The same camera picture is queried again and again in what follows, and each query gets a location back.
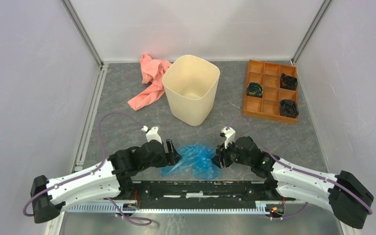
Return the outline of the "blue plastic trash bag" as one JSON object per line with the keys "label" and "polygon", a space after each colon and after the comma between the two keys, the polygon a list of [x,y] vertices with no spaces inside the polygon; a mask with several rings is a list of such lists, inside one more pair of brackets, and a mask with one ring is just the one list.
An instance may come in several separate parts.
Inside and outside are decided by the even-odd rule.
{"label": "blue plastic trash bag", "polygon": [[161,168],[160,176],[176,176],[185,172],[198,180],[214,180],[220,175],[221,169],[212,163],[215,149],[209,145],[197,143],[180,147],[178,153],[181,160],[176,165]]}

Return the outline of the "beige trash bin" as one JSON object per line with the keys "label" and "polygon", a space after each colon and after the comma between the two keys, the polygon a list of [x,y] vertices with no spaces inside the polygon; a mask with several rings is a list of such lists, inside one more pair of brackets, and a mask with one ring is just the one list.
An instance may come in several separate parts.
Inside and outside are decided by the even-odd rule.
{"label": "beige trash bin", "polygon": [[182,122],[198,126],[213,108],[220,69],[194,55],[179,57],[163,75],[171,113]]}

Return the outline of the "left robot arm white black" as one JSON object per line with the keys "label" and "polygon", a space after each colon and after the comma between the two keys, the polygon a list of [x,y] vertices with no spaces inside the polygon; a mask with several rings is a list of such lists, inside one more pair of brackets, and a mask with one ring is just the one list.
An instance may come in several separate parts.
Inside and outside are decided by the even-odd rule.
{"label": "left robot arm white black", "polygon": [[142,146],[118,150],[100,163],[67,176],[37,176],[27,203],[32,206],[30,216],[36,224],[45,223],[82,203],[133,198],[137,192],[133,176],[151,167],[174,166],[181,159],[171,140],[151,140]]}

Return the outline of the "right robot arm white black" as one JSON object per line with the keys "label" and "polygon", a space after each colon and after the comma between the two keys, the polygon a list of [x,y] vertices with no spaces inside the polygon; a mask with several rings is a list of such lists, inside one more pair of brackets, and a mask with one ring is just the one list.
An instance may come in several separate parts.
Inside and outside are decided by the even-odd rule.
{"label": "right robot arm white black", "polygon": [[246,165],[258,177],[271,181],[263,186],[266,198],[282,196],[317,205],[356,229],[362,229],[373,213],[374,196],[352,173],[342,170],[333,174],[298,166],[260,150],[251,137],[219,145],[211,161],[219,168],[233,163]]}

